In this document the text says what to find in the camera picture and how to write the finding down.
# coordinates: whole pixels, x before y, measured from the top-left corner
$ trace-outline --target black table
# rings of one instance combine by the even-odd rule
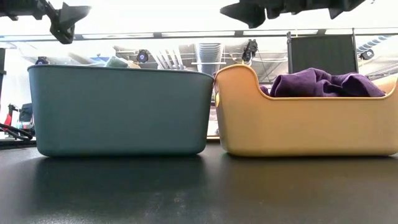
[[[395,157],[51,159],[0,151],[0,223],[398,223]]]

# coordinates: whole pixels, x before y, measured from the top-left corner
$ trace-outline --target wall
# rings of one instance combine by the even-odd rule
[[[21,107],[22,104],[31,103],[29,76],[27,67],[33,65],[23,59],[19,50],[8,49],[6,51],[5,71],[7,75],[2,81],[0,99],[0,123],[6,120],[8,114],[8,104]],[[19,113],[13,114],[12,124],[18,119]]]

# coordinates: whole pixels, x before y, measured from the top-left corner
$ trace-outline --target ceiling duct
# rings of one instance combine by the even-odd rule
[[[224,45],[220,43],[195,44],[198,71],[214,74],[220,69]]]
[[[372,47],[376,46],[377,44],[380,44],[381,42],[387,40],[390,37],[392,37],[392,35],[380,35],[377,38],[370,40],[370,41],[366,42],[365,44],[357,47],[356,53],[357,54],[364,53],[364,52],[370,50]]]

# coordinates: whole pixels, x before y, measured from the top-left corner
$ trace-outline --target yellow storage bin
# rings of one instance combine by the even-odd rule
[[[237,156],[388,156],[398,152],[398,91],[380,98],[271,98],[255,71],[216,76],[223,148]]]

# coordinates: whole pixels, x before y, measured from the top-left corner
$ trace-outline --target black cable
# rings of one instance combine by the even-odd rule
[[[31,134],[29,134],[28,132],[9,126],[9,125],[5,125],[5,124],[1,124],[0,123],[0,128],[2,128],[2,130],[8,134],[10,134],[12,137],[16,138],[16,139],[20,139],[23,141],[30,141],[32,140],[33,136]]]

